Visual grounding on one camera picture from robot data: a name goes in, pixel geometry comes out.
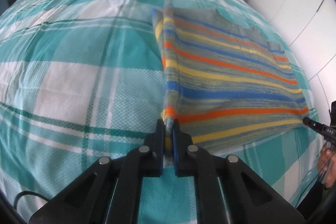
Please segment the person's right hand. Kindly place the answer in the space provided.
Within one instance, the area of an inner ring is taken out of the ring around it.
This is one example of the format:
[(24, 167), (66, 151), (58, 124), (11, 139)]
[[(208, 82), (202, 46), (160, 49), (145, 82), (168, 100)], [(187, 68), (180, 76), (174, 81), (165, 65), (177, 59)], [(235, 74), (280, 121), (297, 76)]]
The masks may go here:
[(324, 144), (319, 155), (317, 170), (318, 172), (326, 172), (329, 169), (329, 173), (325, 177), (325, 188), (331, 188), (335, 183), (336, 170), (335, 170), (335, 151), (327, 148)]

